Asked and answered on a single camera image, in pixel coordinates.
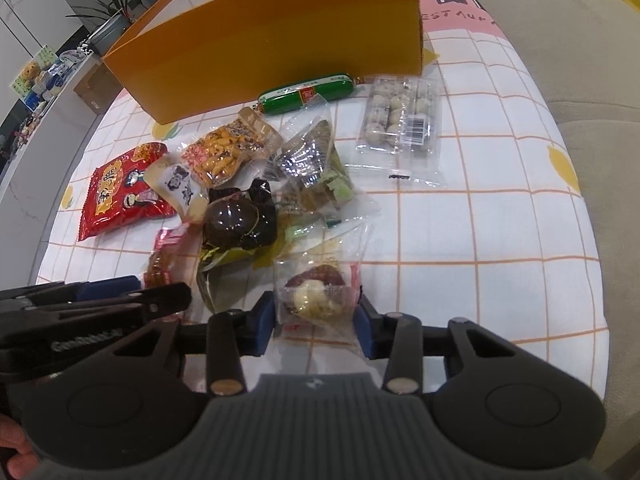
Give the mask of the person's left hand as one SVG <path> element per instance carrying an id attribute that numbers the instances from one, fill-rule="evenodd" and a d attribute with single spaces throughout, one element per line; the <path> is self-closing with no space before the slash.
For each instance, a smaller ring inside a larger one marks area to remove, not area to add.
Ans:
<path id="1" fill-rule="evenodd" d="M 0 438 L 2 448 L 16 452 L 6 463 L 13 479 L 23 479 L 39 466 L 40 460 L 29 444 L 23 428 L 6 415 L 0 418 Z"/>

